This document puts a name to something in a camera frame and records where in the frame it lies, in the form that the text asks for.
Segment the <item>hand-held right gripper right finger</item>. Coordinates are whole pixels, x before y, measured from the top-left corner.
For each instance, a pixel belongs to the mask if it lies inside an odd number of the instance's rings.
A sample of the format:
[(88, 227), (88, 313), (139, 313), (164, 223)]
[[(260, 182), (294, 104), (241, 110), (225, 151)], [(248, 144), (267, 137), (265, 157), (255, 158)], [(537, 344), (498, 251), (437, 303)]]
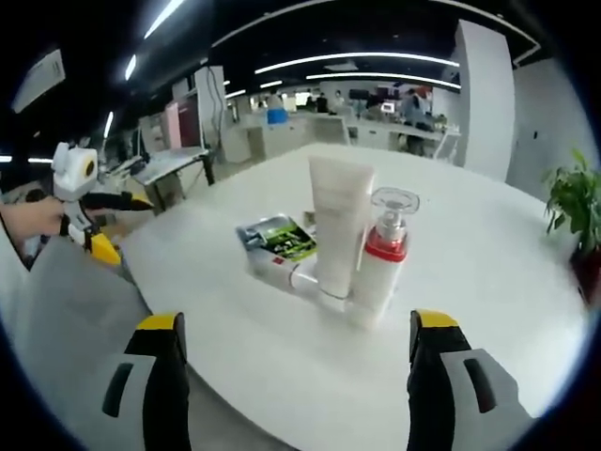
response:
[(457, 321), (410, 313), (409, 450), (508, 450), (532, 425), (518, 385)]

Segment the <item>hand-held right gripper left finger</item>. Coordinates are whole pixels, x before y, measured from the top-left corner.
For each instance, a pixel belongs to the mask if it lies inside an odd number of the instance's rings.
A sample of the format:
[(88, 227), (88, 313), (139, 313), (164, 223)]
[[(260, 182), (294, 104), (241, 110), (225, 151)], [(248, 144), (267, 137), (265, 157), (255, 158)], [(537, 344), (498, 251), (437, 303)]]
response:
[(189, 450), (185, 318), (150, 315), (108, 349), (88, 344), (75, 365), (69, 431), (82, 450)]

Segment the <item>person's left hand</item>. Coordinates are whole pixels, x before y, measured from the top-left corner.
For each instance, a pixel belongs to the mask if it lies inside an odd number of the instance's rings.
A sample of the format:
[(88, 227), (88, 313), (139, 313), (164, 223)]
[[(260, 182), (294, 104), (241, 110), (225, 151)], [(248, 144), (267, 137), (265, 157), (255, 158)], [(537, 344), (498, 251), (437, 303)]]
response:
[(58, 235), (64, 216), (63, 203), (53, 197), (15, 206), (14, 224), (23, 238)]

